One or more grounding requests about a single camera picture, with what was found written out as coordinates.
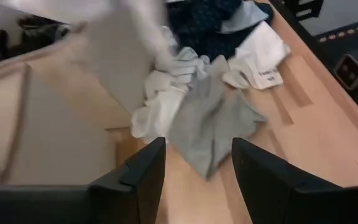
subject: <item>wooden table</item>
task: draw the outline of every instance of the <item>wooden table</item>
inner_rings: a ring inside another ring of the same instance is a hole
[[[268,117],[249,140],[335,184],[358,185],[358,106],[277,11],[272,27],[293,53],[279,67],[283,86],[244,92]],[[252,223],[231,160],[206,182],[169,147],[165,173],[157,223]]]

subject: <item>navy fabric with dots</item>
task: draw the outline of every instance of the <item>navy fabric with dots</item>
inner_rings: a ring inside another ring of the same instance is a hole
[[[192,0],[168,4],[168,20],[181,47],[191,47],[198,55],[214,60],[218,55],[232,57],[242,41],[255,26],[232,34],[219,34],[222,22],[228,20],[240,7],[242,0]],[[268,14],[268,24],[273,19],[269,4],[256,3]]]

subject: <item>wooden surface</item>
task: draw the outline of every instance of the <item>wooden surface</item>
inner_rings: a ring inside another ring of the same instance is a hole
[[[273,28],[293,53],[279,67],[283,86],[244,92],[268,117],[249,140],[335,184],[358,185],[358,106],[278,12]],[[123,136],[120,159],[141,147]],[[169,146],[157,223],[252,223],[231,160],[206,182]]]

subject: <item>dark blue patterned fabric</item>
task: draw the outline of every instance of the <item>dark blue patterned fabric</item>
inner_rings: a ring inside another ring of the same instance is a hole
[[[242,0],[192,0],[168,4],[168,20],[181,47],[191,47],[198,55],[207,55],[211,61],[217,56],[232,57],[242,41],[255,26],[231,34],[218,34],[222,22],[228,20]],[[256,3],[268,14],[268,24],[273,19],[269,4]]]

